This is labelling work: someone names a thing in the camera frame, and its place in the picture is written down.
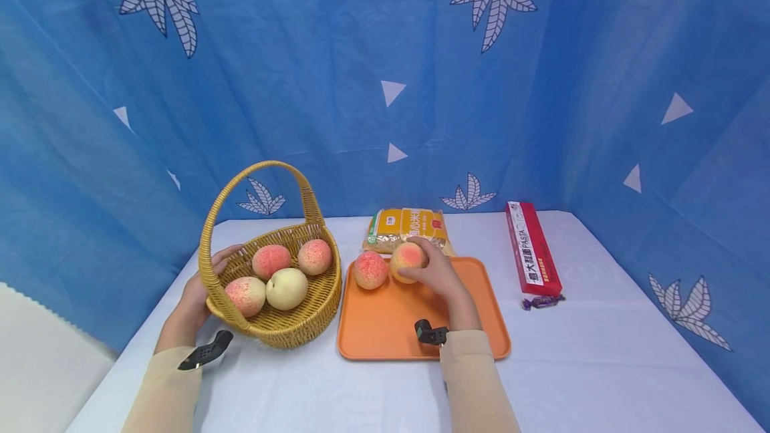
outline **orange plastic tray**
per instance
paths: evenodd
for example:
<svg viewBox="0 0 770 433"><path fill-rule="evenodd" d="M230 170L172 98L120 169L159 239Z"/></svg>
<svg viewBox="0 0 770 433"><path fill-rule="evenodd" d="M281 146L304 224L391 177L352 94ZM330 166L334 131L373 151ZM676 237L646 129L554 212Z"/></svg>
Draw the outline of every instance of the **orange plastic tray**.
<svg viewBox="0 0 770 433"><path fill-rule="evenodd" d="M511 338L485 266L472 257L453 257L452 265L476 301L495 359L508 356ZM432 327L448 326L444 300L424 285L404 285L392 276L384 285L367 291L356 284L352 268L351 264L338 331L341 355L350 360L370 361L438 359L439 347L417 341L414 323L426 318Z"/></svg>

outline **beige sleeve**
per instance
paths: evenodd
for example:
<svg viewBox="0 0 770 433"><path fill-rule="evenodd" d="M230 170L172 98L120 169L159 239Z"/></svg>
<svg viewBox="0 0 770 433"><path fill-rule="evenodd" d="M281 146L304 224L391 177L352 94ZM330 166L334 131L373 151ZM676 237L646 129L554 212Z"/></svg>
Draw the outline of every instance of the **beige sleeve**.
<svg viewBox="0 0 770 433"><path fill-rule="evenodd" d="M453 433L520 432L485 332L450 331L440 354Z"/></svg>
<svg viewBox="0 0 770 433"><path fill-rule="evenodd" d="M123 433L191 433L203 369L179 371L193 347L173 347L150 359Z"/></svg>

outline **hand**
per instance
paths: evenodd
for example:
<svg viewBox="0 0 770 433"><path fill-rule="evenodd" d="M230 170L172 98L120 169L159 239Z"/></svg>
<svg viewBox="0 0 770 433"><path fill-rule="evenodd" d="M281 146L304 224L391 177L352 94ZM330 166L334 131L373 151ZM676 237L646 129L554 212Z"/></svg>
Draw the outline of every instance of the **hand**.
<svg viewBox="0 0 770 433"><path fill-rule="evenodd" d="M420 246L429 262L426 267L403 267L398 271L399 275L420 281L432 292L444 297L445 301L458 295L467 295L468 291L457 276L452 261L438 247L424 237L410 237L407 241Z"/></svg>
<svg viewBox="0 0 770 433"><path fill-rule="evenodd" d="M243 245L233 245L219 251L216 255L211 257L211 264L214 267L214 274L221 275L227 267L227 258L234 255L243 248ZM198 328L203 326L203 323L209 319L211 311L206 306L206 298L209 296L206 286L201 281L201 275L197 272L192 275L184 285L184 291L182 291L182 298L179 299L179 304L176 309L183 312L188 316L188 320L198 325Z"/></svg>
<svg viewBox="0 0 770 433"><path fill-rule="evenodd" d="M410 237L407 241L420 246L429 262L426 267L403 267L398 274L420 281L444 298L449 310L449 328L452 331L482 329L473 296L457 276L452 261L424 237Z"/></svg>

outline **pink peach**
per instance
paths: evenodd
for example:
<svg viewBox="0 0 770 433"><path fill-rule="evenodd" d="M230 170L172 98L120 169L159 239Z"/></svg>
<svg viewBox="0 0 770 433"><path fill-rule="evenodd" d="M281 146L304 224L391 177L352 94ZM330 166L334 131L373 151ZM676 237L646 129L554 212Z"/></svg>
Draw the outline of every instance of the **pink peach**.
<svg viewBox="0 0 770 433"><path fill-rule="evenodd" d="M299 270L308 276L318 276L332 265L332 249L323 239L311 239L299 249Z"/></svg>
<svg viewBox="0 0 770 433"><path fill-rule="evenodd" d="M265 305L265 284L256 277L245 276L233 280L225 287L225 293L243 317L256 315Z"/></svg>
<svg viewBox="0 0 770 433"><path fill-rule="evenodd" d="M428 257L425 255L422 247L414 243L402 243L393 251L393 256L390 257L390 274L396 280L411 285L416 281L399 275L398 270L402 267L426 267L427 264Z"/></svg>
<svg viewBox="0 0 770 433"><path fill-rule="evenodd" d="M260 247L251 260L254 274L265 281L279 269L291 267L291 253L281 245L267 245Z"/></svg>
<svg viewBox="0 0 770 433"><path fill-rule="evenodd" d="M387 280L387 264L379 254L366 251L353 264L353 277L360 287L376 289Z"/></svg>

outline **white triangle print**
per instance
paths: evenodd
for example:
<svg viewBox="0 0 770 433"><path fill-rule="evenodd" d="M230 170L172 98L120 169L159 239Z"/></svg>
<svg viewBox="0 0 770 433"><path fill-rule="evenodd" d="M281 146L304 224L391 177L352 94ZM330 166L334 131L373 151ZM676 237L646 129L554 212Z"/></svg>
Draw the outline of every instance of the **white triangle print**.
<svg viewBox="0 0 770 433"><path fill-rule="evenodd" d="M388 143L387 146L387 162L390 164L391 162L396 162L397 160L402 160L404 158L408 158L406 154L404 154L404 151L397 148L395 145Z"/></svg>
<svg viewBox="0 0 770 433"><path fill-rule="evenodd" d="M179 190L182 190L182 185L179 184L179 179L177 179L175 175L171 174L170 170L166 170L166 172L168 173L169 176L171 176L171 180L173 180L174 184L176 184L176 188Z"/></svg>
<svg viewBox="0 0 770 433"><path fill-rule="evenodd" d="M383 84L383 94L385 94L385 107L389 107L393 104L393 101L401 94L406 84L399 84L397 82L387 82L387 80L380 80Z"/></svg>
<svg viewBox="0 0 770 433"><path fill-rule="evenodd" d="M672 120L677 120L691 112L692 112L692 108L686 102L684 102L684 99L682 99L682 96L674 92L672 103L668 105L668 109L666 110L666 115L663 117L663 122L661 124L665 124Z"/></svg>
<svg viewBox="0 0 770 433"><path fill-rule="evenodd" d="M118 116L118 119L120 119L121 122L125 124L128 129L131 130L131 132L134 131L133 129L131 129L131 124L128 123L128 109L126 109L126 106L123 106L117 109L112 109L112 112Z"/></svg>
<svg viewBox="0 0 770 433"><path fill-rule="evenodd" d="M628 177L623 181L623 185L629 186L629 188L642 194L642 178L639 177L639 164L635 165L634 168L630 170Z"/></svg>

